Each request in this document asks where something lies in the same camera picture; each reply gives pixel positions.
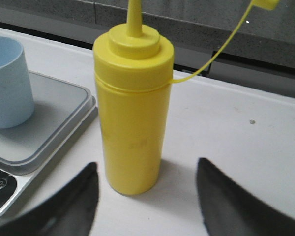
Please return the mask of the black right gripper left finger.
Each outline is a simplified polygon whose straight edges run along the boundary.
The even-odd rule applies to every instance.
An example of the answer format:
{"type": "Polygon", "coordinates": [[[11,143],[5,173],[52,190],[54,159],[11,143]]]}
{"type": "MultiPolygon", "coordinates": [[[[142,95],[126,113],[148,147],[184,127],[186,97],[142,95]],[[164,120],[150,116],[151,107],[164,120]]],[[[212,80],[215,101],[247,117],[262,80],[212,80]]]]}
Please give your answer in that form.
{"type": "Polygon", "coordinates": [[[97,164],[91,162],[48,200],[0,225],[0,236],[87,236],[98,201],[97,164]]]}

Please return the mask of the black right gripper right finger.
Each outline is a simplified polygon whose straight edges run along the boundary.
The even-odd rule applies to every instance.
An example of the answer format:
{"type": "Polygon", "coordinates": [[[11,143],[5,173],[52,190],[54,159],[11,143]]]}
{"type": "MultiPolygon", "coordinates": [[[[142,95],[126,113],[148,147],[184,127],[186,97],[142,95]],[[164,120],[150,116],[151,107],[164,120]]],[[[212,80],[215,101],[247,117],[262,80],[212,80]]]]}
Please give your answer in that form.
{"type": "Polygon", "coordinates": [[[295,236],[295,220],[265,204],[201,157],[196,187],[211,236],[295,236]]]}

